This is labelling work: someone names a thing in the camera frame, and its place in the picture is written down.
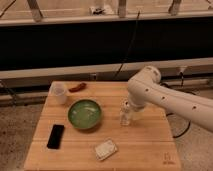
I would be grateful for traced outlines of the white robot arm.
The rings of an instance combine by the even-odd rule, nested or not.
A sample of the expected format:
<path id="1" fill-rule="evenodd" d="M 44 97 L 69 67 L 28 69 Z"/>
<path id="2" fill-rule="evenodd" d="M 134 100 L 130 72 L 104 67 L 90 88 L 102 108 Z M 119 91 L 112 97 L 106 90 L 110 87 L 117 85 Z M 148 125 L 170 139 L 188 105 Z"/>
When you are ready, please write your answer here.
<path id="1" fill-rule="evenodd" d="M 160 85 L 161 73 L 145 66 L 127 82 L 128 102 L 133 109 L 153 103 L 213 132 L 213 100 Z"/>

